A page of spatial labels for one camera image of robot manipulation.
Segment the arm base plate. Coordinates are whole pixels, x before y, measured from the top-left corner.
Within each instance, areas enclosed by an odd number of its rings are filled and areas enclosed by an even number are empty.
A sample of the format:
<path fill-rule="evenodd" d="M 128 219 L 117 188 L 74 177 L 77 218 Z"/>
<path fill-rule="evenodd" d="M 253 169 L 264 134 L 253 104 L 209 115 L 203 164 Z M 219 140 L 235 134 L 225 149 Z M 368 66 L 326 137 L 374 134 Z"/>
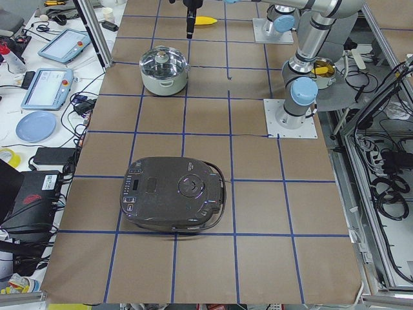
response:
<path fill-rule="evenodd" d="M 276 18 L 273 22 L 268 19 L 253 18 L 253 30 L 256 43 L 292 45 L 294 40 L 291 29 L 295 18 L 284 15 Z"/>
<path fill-rule="evenodd" d="M 284 110 L 284 99 L 264 99 L 269 138 L 317 139 L 314 115 L 307 108 L 304 116 L 291 116 Z"/>

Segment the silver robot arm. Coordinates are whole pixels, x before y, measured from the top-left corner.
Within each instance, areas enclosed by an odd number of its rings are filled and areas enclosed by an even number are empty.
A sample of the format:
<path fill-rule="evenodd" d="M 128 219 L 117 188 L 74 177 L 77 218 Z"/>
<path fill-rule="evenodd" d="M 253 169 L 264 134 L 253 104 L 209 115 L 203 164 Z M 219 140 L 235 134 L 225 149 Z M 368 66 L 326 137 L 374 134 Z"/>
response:
<path fill-rule="evenodd" d="M 276 121 L 286 129 L 298 129 L 304 123 L 307 110 L 316 101 L 318 87 L 309 74 L 314 61 L 337 19 L 350 17 L 365 4 L 364 1 L 272 1 L 272 4 L 312 12 L 304 27 L 303 38 L 294 56 L 283 65 L 286 99 L 276 112 Z"/>
<path fill-rule="evenodd" d="M 259 44 L 292 45 L 300 8 L 268 3 L 265 18 L 253 18 L 254 39 Z"/>

